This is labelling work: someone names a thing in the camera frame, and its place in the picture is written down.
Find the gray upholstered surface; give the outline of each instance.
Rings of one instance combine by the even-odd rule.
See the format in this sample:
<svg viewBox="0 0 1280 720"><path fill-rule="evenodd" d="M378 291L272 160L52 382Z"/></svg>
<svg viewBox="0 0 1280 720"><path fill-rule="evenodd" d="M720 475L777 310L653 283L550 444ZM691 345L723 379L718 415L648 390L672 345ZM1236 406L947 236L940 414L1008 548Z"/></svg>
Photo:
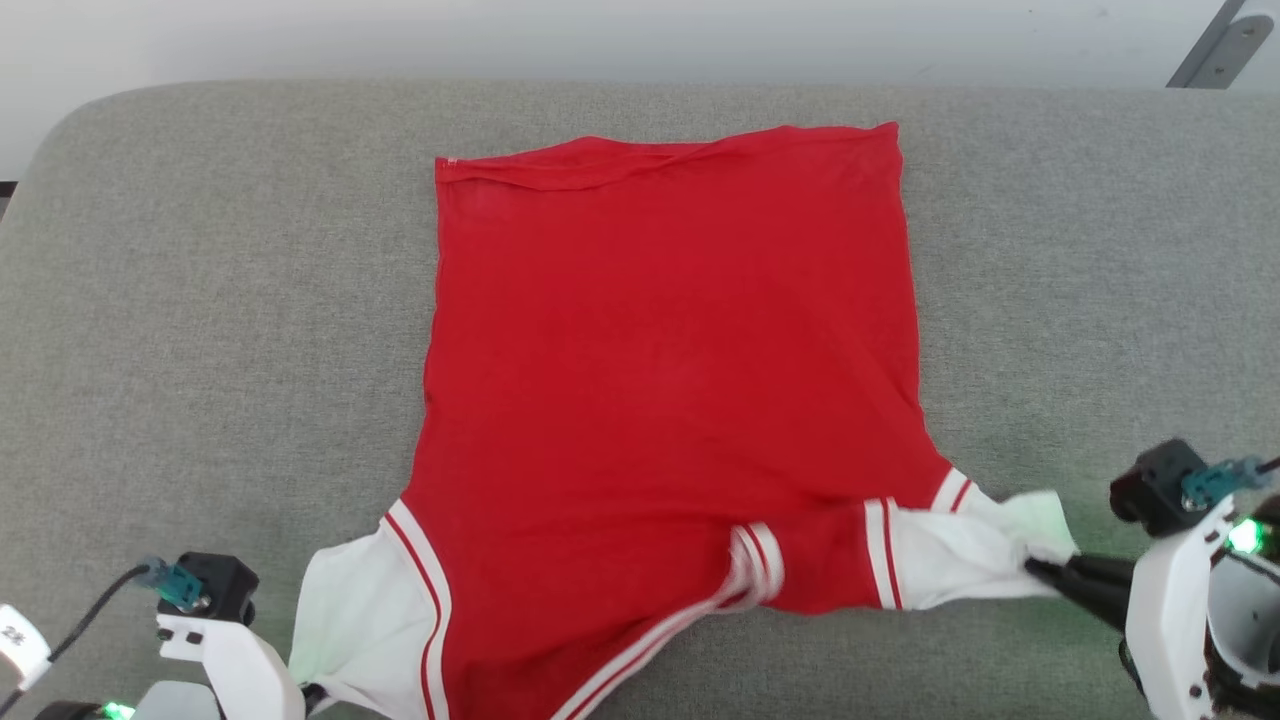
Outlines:
<svg viewBox="0 0 1280 720"><path fill-rule="evenodd" d="M310 553L369 532L408 474L431 159L781 123L901 122L938 445L992 495L1057 488L1087 548L1135 551L1106 483L1137 451L1280 446L1277 118L1280 97L1194 91L253 82L91 104L0 224L0 601L61 634L145 552L232 552L287 648ZM120 597L38 700L182 676L148 605ZM680 637L599 716L1142 717L1115 642L1056 601L755 611Z"/></svg>

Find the red shirt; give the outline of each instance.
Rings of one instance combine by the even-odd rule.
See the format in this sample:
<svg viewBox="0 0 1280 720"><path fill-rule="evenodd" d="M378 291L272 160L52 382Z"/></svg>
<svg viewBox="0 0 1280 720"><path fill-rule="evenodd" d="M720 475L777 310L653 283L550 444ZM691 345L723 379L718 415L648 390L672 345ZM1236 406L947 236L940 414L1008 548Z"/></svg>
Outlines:
<svg viewBox="0 0 1280 720"><path fill-rule="evenodd" d="M900 607L882 512L950 510L897 127L436 164L428 420L388 520L433 720L577 719L680 629Z"/></svg>

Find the white label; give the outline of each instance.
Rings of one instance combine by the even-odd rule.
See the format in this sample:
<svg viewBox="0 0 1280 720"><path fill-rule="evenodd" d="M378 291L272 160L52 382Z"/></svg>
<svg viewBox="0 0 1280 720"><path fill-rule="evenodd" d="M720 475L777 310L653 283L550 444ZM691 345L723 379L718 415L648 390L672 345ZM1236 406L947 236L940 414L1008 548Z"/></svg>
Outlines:
<svg viewBox="0 0 1280 720"><path fill-rule="evenodd" d="M0 605L0 655L18 669L24 691L49 669L49 643L12 605Z"/></svg>

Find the white wall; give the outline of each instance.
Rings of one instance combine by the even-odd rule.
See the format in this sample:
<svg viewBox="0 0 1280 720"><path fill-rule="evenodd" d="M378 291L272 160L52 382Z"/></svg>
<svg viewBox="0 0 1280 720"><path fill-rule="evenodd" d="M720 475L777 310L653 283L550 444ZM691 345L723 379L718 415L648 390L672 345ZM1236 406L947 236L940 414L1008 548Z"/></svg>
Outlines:
<svg viewBox="0 0 1280 720"><path fill-rule="evenodd" d="M1280 6L1280 0L1249 0ZM0 179L77 105L229 77L1162 87L1221 0L0 0ZM1280 91L1268 69L1242 86Z"/></svg>

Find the black cable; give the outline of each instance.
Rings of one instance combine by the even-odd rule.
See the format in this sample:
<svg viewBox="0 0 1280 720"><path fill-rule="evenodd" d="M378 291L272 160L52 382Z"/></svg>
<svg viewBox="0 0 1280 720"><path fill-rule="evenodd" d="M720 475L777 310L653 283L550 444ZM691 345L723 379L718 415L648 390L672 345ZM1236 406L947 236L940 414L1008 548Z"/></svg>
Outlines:
<svg viewBox="0 0 1280 720"><path fill-rule="evenodd" d="M22 696L26 694L22 691L13 691L8 698L5 698L4 705L0 705L0 717L4 717L5 712L13 710L13 706L18 705Z"/></svg>
<svg viewBox="0 0 1280 720"><path fill-rule="evenodd" d="M56 662L58 659L61 657L64 652L67 652L68 650L70 650L73 644L76 644L76 641L78 641L79 637L84 634L84 630L87 630L90 624L97 618L97 614L101 612L104 607L106 607L106 603L110 602L113 597L115 597L115 593L120 592L120 588L127 585L129 580L132 580L133 578L137 578L138 575L145 575L150 571L151 571L150 566L137 565L128 573L116 578L116 580L111 583L109 588L106 588L106 592L99 596L97 601L93 602L92 606L90 606L88 612L86 612L84 616L81 618L81 621L76 624L76 628L73 628L72 632L68 633L65 638L63 638L63 642L58 643L58 647L55 647L54 651L49 653L49 664L52 665L54 662ZM23 696L22 691L13 691L13 694L10 694L4 701L4 705L0 705L0 717L4 717L5 714L13 710L13 706L18 705L18 700L22 698L22 696Z"/></svg>
<svg viewBox="0 0 1280 720"><path fill-rule="evenodd" d="M1138 666L1133 661L1133 655L1129 653L1129 643L1120 641L1120 647L1116 651L1120 653L1120 665L1124 667L1124 671L1129 674L1133 684L1138 685L1138 694L1147 697L1146 691L1142 689L1142 678L1138 676Z"/></svg>
<svg viewBox="0 0 1280 720"><path fill-rule="evenodd" d="M1249 557L1252 556L1253 553L1248 552L1226 553L1226 557L1235 560L1236 562L1243 565L1245 570L1249 570L1251 573L1257 573L1258 575L1262 575L1263 578L1271 580L1272 584L1280 585L1280 574L1276 574L1274 570L1268 568L1263 568L1262 565L1254 564L1253 561L1249 560Z"/></svg>

